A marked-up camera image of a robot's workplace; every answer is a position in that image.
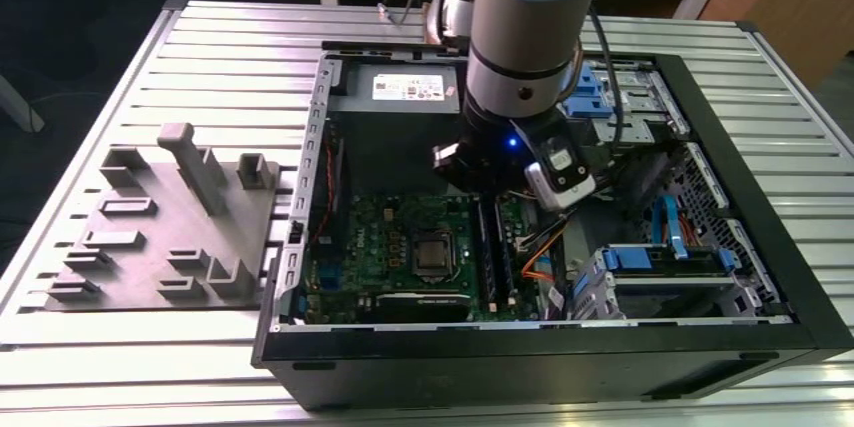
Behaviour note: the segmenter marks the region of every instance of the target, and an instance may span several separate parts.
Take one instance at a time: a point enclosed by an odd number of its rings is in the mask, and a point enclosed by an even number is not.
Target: blue plastic latch
[[[614,247],[623,269],[651,269],[650,256],[643,247]]]
[[[720,263],[723,264],[723,269],[727,272],[732,272],[738,264],[735,263],[735,254],[730,249],[719,249],[718,256],[720,257]]]
[[[688,251],[682,240],[682,227],[679,226],[679,209],[676,208],[676,198],[664,194],[655,200],[652,206],[652,242],[664,243],[662,233],[662,209],[667,215],[667,232],[670,233],[670,246],[672,247],[676,259],[687,259]]]
[[[584,290],[584,287],[587,287],[587,282],[590,282],[587,274],[582,274],[582,276],[575,281],[575,286],[572,287],[572,297],[578,297],[580,295],[582,290]]]
[[[616,259],[616,253],[612,250],[604,249],[602,251],[602,258],[604,259],[604,267],[608,270],[614,270],[614,269],[619,268],[619,261]]]
[[[602,82],[599,82],[599,78],[594,75],[590,64],[584,62],[582,64],[582,73],[578,75],[578,85],[575,86],[572,94],[599,97],[600,93]]]
[[[572,95],[566,99],[566,111],[570,117],[584,117],[591,119],[608,119],[614,113],[611,106],[602,101],[599,96],[587,97]]]

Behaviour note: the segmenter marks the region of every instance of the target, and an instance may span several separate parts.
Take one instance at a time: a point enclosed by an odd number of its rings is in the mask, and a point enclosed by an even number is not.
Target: metal table
[[[276,421],[385,424],[844,425],[854,355],[772,372],[698,401],[305,413],[249,366],[256,313],[44,312],[78,218],[107,183],[111,145],[148,160],[161,122],[192,122],[220,161],[263,152],[285,168],[271,240],[283,238],[323,39],[417,42],[421,19],[380,24],[360,7],[171,1],[0,280],[0,423],[175,425]],[[854,324],[854,145],[760,35],[727,22],[610,18],[612,49],[678,54],[723,121],[827,293]],[[583,41],[596,49],[590,25]]]

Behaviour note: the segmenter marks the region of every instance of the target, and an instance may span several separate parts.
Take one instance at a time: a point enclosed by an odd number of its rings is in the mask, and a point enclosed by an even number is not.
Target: green circuit board
[[[508,237],[526,230],[522,205],[501,203]],[[357,196],[349,205],[343,259],[312,264],[308,303],[317,323],[355,323],[353,305],[365,292],[455,293],[472,299],[472,320],[518,320],[527,309],[489,312],[479,303],[477,255],[468,196]],[[441,241],[445,275],[416,274],[419,241]]]

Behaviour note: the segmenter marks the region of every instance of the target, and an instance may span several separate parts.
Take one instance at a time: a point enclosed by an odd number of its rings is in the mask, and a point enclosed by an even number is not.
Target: white label
[[[440,75],[379,74],[373,77],[373,100],[444,100]]]
[[[554,285],[551,286],[551,289],[548,289],[548,300],[555,304],[558,310],[563,310],[563,295],[560,295],[560,292],[558,292]]]

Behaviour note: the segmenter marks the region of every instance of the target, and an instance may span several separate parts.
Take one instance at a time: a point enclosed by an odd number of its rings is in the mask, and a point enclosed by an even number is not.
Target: dark floor
[[[0,271],[73,157],[165,0],[0,0],[0,75],[46,127],[26,134],[0,114]],[[228,0],[311,3],[317,0]],[[389,0],[400,6],[405,0]],[[377,0],[341,0],[375,5]],[[854,132],[854,60],[818,91]]]

